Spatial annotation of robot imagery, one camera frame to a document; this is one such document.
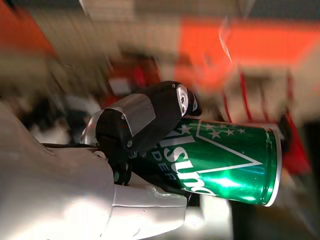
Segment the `white triangle logo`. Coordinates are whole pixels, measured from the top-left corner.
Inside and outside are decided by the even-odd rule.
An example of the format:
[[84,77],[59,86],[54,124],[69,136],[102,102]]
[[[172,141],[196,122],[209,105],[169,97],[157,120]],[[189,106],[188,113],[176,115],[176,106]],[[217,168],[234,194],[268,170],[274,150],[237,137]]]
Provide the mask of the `white triangle logo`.
[[254,160],[253,158],[251,157],[248,157],[240,152],[237,152],[227,146],[224,146],[220,143],[217,143],[215,141],[212,141],[210,139],[207,139],[206,137],[204,136],[200,136],[199,132],[200,132],[200,126],[201,126],[201,123],[202,121],[200,120],[199,121],[199,124],[198,124],[198,127],[197,127],[197,130],[196,130],[196,137],[199,138],[199,139],[202,139],[204,141],[207,141],[208,143],[211,143],[219,148],[222,148],[232,154],[235,154],[243,159],[246,159],[248,160],[250,163],[245,163],[245,164],[239,164],[239,165],[234,165],[234,166],[225,166],[225,167],[218,167],[218,168],[213,168],[213,169],[206,169],[206,170],[200,170],[200,171],[197,171],[199,174],[204,174],[204,173],[212,173],[212,172],[218,172],[218,171],[225,171],[225,170],[230,170],[230,169],[239,169],[239,168],[245,168],[245,167],[251,167],[251,166],[256,166],[256,165],[261,165],[262,163],[257,161],[257,160]]

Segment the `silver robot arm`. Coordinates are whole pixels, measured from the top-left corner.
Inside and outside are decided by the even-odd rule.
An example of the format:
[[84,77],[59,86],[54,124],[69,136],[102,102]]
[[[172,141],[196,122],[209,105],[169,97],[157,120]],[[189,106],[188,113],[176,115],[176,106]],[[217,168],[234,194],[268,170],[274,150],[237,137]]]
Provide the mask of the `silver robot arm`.
[[0,239],[138,240],[184,222],[184,196],[134,174],[114,184],[94,147],[44,147],[4,106],[0,135]]

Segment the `metal plate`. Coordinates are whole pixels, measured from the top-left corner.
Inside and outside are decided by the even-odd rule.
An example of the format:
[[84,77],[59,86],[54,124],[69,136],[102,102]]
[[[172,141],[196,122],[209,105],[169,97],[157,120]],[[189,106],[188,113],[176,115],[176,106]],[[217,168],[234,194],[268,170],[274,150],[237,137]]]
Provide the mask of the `metal plate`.
[[112,104],[108,109],[114,109],[123,114],[132,137],[156,118],[150,99],[141,93],[131,94]]

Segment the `can label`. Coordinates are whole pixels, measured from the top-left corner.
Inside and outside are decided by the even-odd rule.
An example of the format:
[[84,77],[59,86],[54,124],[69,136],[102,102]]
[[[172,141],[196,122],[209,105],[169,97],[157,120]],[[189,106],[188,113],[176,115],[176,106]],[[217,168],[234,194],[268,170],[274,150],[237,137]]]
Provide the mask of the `can label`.
[[185,118],[140,161],[140,173],[158,171],[189,192],[260,203],[275,182],[274,138],[270,129]]

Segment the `white star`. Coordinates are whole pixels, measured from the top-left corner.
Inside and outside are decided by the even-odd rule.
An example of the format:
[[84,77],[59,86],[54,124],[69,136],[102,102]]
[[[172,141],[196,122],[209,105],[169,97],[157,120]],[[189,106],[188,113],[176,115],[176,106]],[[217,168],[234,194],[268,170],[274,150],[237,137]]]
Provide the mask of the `white star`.
[[186,125],[182,125],[182,128],[178,128],[178,129],[182,131],[181,135],[182,135],[182,134],[191,134],[191,133],[189,132],[189,130],[191,129],[191,127],[187,127]]
[[206,128],[205,128],[205,130],[209,130],[209,129],[213,129],[214,128],[214,126],[211,126],[209,123],[206,125]]
[[215,137],[220,138],[219,133],[220,133],[220,131],[213,130],[213,132],[209,133],[209,134],[212,135],[212,139],[214,139]]
[[228,128],[228,131],[224,131],[225,133],[228,134],[228,136],[231,134],[231,135],[234,135],[234,131],[231,131],[229,128]]

